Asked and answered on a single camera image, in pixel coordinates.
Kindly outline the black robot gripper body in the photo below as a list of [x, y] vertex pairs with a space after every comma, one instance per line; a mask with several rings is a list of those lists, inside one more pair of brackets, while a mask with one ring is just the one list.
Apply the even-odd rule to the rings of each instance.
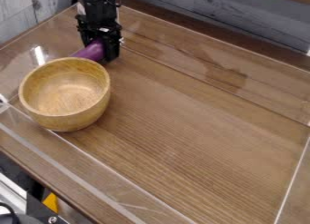
[[120, 30], [117, 22], [117, 9], [121, 0], [77, 0], [77, 14], [74, 16], [78, 24], [88, 24], [97, 28], [97, 38], [103, 34]]

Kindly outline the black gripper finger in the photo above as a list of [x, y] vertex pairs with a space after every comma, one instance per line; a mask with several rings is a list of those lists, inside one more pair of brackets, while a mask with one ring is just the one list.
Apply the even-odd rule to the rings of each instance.
[[80, 33], [84, 46], [88, 46], [97, 39], [97, 28], [88, 24], [78, 24], [77, 31]]
[[120, 39], [121, 31], [112, 30], [103, 34], [101, 41], [104, 45], [104, 60], [105, 62], [113, 61], [120, 55]]

